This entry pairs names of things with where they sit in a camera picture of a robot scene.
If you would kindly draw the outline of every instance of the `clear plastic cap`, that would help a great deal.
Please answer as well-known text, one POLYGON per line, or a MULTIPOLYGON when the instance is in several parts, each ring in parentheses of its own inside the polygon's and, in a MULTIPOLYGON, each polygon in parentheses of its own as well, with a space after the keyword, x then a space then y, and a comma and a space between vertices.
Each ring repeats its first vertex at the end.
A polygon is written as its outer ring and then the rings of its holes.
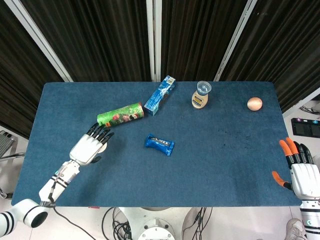
POLYGON ((211 85, 207 81, 198 81, 196 87, 198 94, 201 96, 205 96, 211 91, 211 85))

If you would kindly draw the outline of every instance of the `robotic hand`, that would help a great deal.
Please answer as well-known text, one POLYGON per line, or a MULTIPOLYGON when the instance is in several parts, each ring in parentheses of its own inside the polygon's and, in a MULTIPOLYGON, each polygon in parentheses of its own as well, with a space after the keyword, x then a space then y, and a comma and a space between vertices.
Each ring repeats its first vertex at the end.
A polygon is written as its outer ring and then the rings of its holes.
POLYGON ((281 179, 276 171, 274 180, 282 187, 292 190, 302 200, 300 211, 308 240, 320 240, 320 173, 309 149, 289 137, 279 141, 291 175, 292 183, 281 179))
POLYGON ((10 234, 16 227, 17 221, 36 228, 47 218, 50 208, 56 206, 56 200, 79 173, 80 166, 98 162, 101 157, 95 157, 107 148, 108 140, 114 133, 107 133, 104 126, 94 124, 84 134, 70 151, 70 161, 66 161, 55 172, 51 179, 39 192, 40 205, 31 199, 24 199, 14 205, 10 210, 0 213, 0 237, 10 234))

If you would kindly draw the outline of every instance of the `sauce bottle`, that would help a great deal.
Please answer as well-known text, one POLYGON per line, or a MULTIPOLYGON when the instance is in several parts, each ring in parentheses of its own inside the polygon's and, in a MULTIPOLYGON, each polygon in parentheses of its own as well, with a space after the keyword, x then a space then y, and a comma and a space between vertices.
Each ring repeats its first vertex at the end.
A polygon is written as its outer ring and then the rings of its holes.
POLYGON ((208 102, 208 93, 211 91, 211 85, 207 81, 199 81, 196 84, 197 90, 192 95, 192 105, 196 109, 202 109, 208 102))

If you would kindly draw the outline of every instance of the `candy bar wrapper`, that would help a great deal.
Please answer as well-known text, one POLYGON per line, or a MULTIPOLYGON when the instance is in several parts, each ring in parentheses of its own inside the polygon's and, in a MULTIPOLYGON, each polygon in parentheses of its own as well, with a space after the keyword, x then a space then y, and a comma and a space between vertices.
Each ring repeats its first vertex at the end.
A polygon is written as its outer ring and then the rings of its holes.
POLYGON ((159 139, 150 133, 145 140, 145 146, 147 148, 157 149, 166 154, 167 156, 170 156, 172 150, 174 149, 175 142, 159 139))

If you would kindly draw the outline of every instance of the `black fingertip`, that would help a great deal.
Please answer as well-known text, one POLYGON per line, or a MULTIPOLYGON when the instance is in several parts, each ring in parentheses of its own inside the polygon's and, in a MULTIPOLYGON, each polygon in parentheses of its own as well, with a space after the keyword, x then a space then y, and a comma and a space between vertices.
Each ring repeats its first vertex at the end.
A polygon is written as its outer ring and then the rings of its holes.
POLYGON ((296 149, 299 152, 299 156, 300 156, 301 162, 304 163, 304 164, 308 163, 306 155, 305 155, 304 148, 301 146, 301 144, 297 143, 296 141, 294 141, 294 144, 296 146, 296 149))
POLYGON ((283 187, 292 191, 292 184, 287 181, 283 184, 283 187))
POLYGON ((107 130, 103 131, 97 138, 98 141, 100 141, 108 132, 110 132, 110 128, 107 130))
POLYGON ((90 136, 98 125, 99 123, 95 123, 94 125, 92 125, 92 127, 90 127, 89 131, 86 134, 90 136))
POLYGON ((307 146, 302 143, 300 145, 303 148, 307 163, 314 164, 314 160, 312 159, 311 152, 310 152, 309 148, 307 148, 307 146))
POLYGON ((108 142, 108 140, 109 140, 114 134, 115 134, 115 133, 112 132, 112 133, 108 134, 107 136, 105 136, 105 137, 102 139, 101 143, 102 143, 102 144, 105 144, 106 142, 108 142))
POLYGON ((95 163, 99 162, 100 159, 101 159, 101 156, 96 156, 96 157, 91 161, 91 163, 92 163, 92 164, 95 164, 95 163))
POLYGON ((94 132, 92 137, 95 138, 96 136, 98 136, 98 134, 100 133, 100 131, 104 128, 104 125, 101 125, 100 127, 98 127, 94 132))

